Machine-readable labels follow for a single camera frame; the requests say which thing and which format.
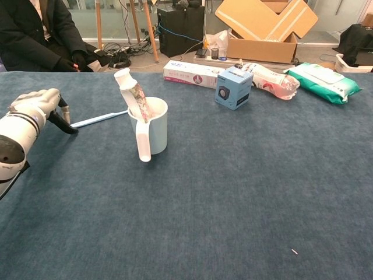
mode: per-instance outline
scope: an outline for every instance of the black jacket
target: black jacket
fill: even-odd
[[[42,1],[41,13],[49,34],[71,54],[86,52],[63,1]],[[51,71],[60,59],[46,47],[43,24],[30,0],[0,0],[0,57],[8,71]]]

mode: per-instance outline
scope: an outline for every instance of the white mug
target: white mug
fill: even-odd
[[[147,97],[146,103],[153,113],[147,123],[136,118],[130,109],[128,115],[131,119],[133,131],[136,134],[139,157],[143,162],[149,162],[152,155],[165,150],[167,146],[167,103],[158,97]]]

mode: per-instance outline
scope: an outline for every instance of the wet wipes package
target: wet wipes package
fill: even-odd
[[[332,103],[346,103],[349,96],[361,90],[355,81],[317,64],[303,63],[286,73],[296,78],[301,88],[308,89]]]

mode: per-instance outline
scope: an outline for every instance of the open cardboard box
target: open cardboard box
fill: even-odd
[[[361,22],[362,26],[367,26],[367,27],[373,27],[373,13],[368,13],[363,22]]]
[[[288,5],[287,0],[261,0],[275,13],[281,13]],[[296,22],[297,29],[307,33],[315,24],[314,20],[303,23]],[[244,60],[277,62],[290,64],[294,61],[297,52],[297,36],[291,33],[283,42],[243,39],[236,32],[228,38],[227,57],[242,58]]]
[[[288,0],[261,0],[266,4],[272,11],[275,13],[282,12],[283,9],[287,6]]]
[[[224,0],[215,15],[246,40],[277,42],[293,32],[302,38],[318,20],[304,0],[290,1],[279,14],[261,0]]]
[[[290,64],[297,52],[297,37],[291,33],[285,42],[267,42],[228,38],[227,57],[243,60]]]

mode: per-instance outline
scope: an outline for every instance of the speaker box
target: speaker box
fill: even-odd
[[[231,110],[248,102],[253,74],[234,66],[217,74],[215,101]]]
[[[160,52],[168,57],[202,48],[205,7],[176,10],[158,8]]]

